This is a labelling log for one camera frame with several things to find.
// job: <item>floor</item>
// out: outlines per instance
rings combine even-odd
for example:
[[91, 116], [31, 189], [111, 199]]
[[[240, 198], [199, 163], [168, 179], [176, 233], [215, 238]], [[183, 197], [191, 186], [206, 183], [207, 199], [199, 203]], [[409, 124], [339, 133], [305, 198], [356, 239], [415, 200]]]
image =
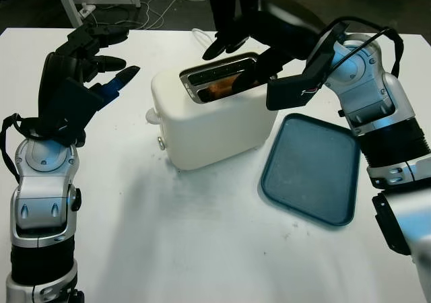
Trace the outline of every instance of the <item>floor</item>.
[[[172, 0], [153, 0], [151, 9], [162, 13]], [[356, 15], [378, 24], [389, 25], [400, 33], [421, 34], [431, 44], [431, 0], [297, 0], [313, 10], [325, 22], [340, 15]], [[93, 13], [98, 22], [121, 23], [130, 28], [141, 27], [147, 21], [147, 8], [122, 6], [97, 8]], [[159, 17], [150, 12], [146, 26]], [[70, 27], [59, 0], [6, 0], [0, 2], [0, 33], [7, 27]], [[178, 0], [164, 15], [162, 30], [214, 30], [209, 1]], [[353, 30], [369, 31], [353, 27]]]

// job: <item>white toaster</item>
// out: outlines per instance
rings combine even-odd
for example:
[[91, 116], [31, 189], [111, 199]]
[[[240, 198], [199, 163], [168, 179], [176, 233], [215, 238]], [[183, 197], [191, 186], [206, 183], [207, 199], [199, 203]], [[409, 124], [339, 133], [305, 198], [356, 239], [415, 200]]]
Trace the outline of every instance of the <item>white toaster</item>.
[[160, 125], [160, 148], [181, 170], [194, 170], [261, 145], [277, 111], [266, 108], [266, 85], [209, 101], [209, 86], [226, 81], [256, 61], [247, 53], [187, 69], [164, 71], [152, 80], [154, 108], [146, 119]]

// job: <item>blue tray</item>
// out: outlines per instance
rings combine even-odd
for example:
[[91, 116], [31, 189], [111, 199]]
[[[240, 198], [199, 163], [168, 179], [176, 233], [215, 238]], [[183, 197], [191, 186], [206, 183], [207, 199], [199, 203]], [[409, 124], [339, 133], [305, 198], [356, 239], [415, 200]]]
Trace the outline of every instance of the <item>blue tray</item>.
[[354, 216], [360, 147], [349, 129], [289, 114], [261, 178], [274, 201], [333, 226]]

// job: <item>robotic arm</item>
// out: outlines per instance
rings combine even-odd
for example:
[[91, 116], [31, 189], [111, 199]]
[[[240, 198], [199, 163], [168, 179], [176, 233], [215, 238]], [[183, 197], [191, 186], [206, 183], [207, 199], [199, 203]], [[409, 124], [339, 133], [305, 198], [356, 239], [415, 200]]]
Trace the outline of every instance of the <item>robotic arm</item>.
[[[83, 25], [45, 61], [39, 89], [39, 115], [3, 121], [1, 151], [19, 185], [11, 199], [11, 263], [6, 281], [10, 303], [84, 302], [75, 289], [73, 258], [81, 191], [73, 177], [79, 166], [77, 147], [85, 143], [84, 128], [96, 113], [119, 96], [139, 71], [124, 69], [115, 57], [95, 56], [102, 47], [127, 39], [119, 27]], [[115, 78], [87, 89], [83, 82], [97, 73], [117, 71]], [[15, 154], [16, 171], [5, 149], [11, 125], [26, 137]]]
[[[339, 114], [360, 143], [373, 186], [382, 190], [372, 199], [376, 220], [389, 248], [413, 257], [431, 302], [431, 151], [397, 79], [402, 39], [391, 28], [363, 20], [379, 33], [372, 38], [346, 34], [348, 20], [359, 19], [341, 18], [325, 26], [292, 0], [261, 0], [259, 11], [218, 32], [203, 58], [231, 53], [251, 36], [269, 49], [236, 79], [234, 92], [254, 81], [267, 82], [269, 110], [304, 106], [323, 84], [337, 94]], [[392, 73], [383, 69], [374, 41], [382, 34], [395, 43]], [[307, 60], [302, 74], [270, 80], [292, 59]]]

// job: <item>table surface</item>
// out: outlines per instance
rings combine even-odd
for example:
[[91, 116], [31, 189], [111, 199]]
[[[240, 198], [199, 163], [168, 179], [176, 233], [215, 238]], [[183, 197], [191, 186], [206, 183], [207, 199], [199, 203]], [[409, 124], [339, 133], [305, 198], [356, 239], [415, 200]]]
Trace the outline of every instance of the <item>table surface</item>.
[[[0, 118], [37, 114], [45, 56], [65, 42], [67, 29], [8, 29], [0, 36]], [[431, 48], [404, 35], [400, 80], [428, 138]], [[393, 45], [379, 40], [390, 71]], [[240, 52], [261, 52], [249, 40]], [[284, 110], [264, 145], [211, 166], [179, 172], [145, 121], [157, 72], [201, 62], [191, 32], [132, 31], [104, 50], [141, 71], [121, 97], [96, 114], [79, 149], [75, 185], [83, 192], [75, 235], [78, 288], [87, 302], [425, 302], [411, 257], [389, 250], [374, 219], [377, 194], [361, 157], [355, 217], [326, 228], [277, 207], [259, 194], [265, 161], [287, 113], [299, 112], [344, 127], [339, 102], [323, 88], [306, 108]], [[281, 74], [300, 73], [294, 61]], [[106, 82], [113, 73], [100, 74]], [[12, 129], [8, 152], [22, 140]], [[0, 165], [0, 271], [9, 263], [9, 197], [13, 176]], [[0, 285], [0, 297], [5, 287]]]

